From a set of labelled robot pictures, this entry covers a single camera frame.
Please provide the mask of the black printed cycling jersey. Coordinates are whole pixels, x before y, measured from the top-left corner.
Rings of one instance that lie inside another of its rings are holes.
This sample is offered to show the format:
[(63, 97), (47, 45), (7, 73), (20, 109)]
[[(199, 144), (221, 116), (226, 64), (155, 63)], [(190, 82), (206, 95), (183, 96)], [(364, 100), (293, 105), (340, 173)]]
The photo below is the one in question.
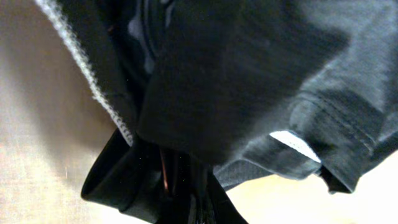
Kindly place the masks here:
[(243, 223), (226, 191), (330, 193), (397, 150), (397, 2), (39, 1), (116, 130), (81, 190), (149, 223)]

